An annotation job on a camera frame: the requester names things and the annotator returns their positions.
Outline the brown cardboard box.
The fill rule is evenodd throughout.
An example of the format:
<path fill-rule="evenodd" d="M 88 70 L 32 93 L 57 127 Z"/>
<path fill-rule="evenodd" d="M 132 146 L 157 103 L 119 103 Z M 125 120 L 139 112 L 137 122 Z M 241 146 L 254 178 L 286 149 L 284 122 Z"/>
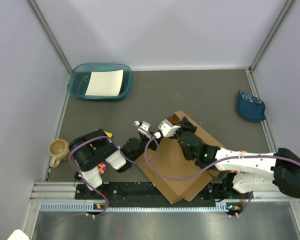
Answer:
<path fill-rule="evenodd" d="M 218 146 L 220 148 L 224 147 L 224 145 L 181 110 L 175 112 L 168 120 L 171 123 L 175 123 L 183 117 L 187 117 L 187 119 L 197 127 L 195 134 L 205 144 Z M 183 179 L 201 170 L 200 167 L 195 165 L 193 160 L 186 160 L 184 158 L 182 149 L 176 139 L 164 138 L 160 142 L 159 149 L 156 152 L 151 149 L 147 151 L 148 159 L 154 157 L 156 153 L 158 154 L 157 157 L 151 161 L 150 164 L 157 172 L 166 177 Z M 213 177 L 221 173 L 218 170 L 207 170 L 185 181 L 171 181 L 157 175 L 146 163 L 139 164 L 138 167 L 171 204 L 181 199 L 188 202 L 193 200 L 194 197 L 212 181 Z"/>

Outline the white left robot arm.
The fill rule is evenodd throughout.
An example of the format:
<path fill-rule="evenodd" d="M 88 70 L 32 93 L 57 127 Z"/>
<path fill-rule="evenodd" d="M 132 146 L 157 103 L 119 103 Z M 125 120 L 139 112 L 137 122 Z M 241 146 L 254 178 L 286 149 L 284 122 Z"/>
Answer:
<path fill-rule="evenodd" d="M 146 144 L 153 136 L 157 143 L 161 141 L 162 133 L 149 131 L 149 123 L 135 121 L 134 124 L 139 127 L 139 138 L 128 139 L 123 147 L 117 147 L 108 138 L 99 138 L 83 145 L 73 153 L 74 162 L 80 170 L 79 176 L 88 183 L 86 192 L 92 198 L 99 198 L 104 191 L 99 164 L 107 162 L 118 173 L 122 173 L 144 153 Z"/>

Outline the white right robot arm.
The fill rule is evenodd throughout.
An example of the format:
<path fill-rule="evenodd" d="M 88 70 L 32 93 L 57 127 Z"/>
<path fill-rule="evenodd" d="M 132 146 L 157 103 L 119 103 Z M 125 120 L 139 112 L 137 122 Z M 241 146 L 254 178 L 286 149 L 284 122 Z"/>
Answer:
<path fill-rule="evenodd" d="M 154 132 L 156 140 L 176 139 L 184 158 L 203 170 L 229 171 L 223 181 L 223 192 L 229 198 L 240 193 L 281 192 L 300 199 L 300 158 L 287 148 L 276 152 L 249 153 L 204 143 L 197 128 L 184 117 L 171 123 L 167 119 Z"/>

